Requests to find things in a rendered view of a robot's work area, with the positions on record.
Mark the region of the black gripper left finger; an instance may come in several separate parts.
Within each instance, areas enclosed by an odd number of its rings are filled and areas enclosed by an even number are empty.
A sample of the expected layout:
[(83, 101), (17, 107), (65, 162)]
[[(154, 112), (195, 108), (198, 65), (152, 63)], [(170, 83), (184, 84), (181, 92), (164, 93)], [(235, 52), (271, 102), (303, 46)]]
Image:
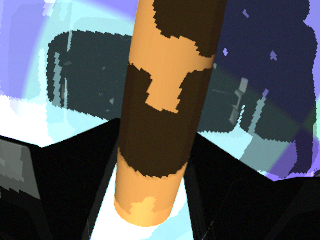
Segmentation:
[(0, 199), (31, 213), (41, 240), (91, 240), (119, 128), (104, 121), (47, 147), (0, 136)]

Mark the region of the brown cylinder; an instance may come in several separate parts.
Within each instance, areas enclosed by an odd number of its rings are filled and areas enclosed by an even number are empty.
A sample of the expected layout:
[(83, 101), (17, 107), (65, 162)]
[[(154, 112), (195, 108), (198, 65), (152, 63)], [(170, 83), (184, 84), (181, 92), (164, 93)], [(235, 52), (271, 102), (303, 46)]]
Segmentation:
[(227, 0), (139, 0), (125, 73), (117, 215), (136, 227), (171, 216), (205, 104)]

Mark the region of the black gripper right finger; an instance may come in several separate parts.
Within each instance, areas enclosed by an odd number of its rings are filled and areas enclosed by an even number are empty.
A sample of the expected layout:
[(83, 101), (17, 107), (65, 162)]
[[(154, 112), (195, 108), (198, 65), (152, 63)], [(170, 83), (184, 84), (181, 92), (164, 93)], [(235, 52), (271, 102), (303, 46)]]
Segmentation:
[(320, 209), (320, 176), (273, 181), (197, 131), (184, 189), (193, 240), (275, 240), (297, 213)]

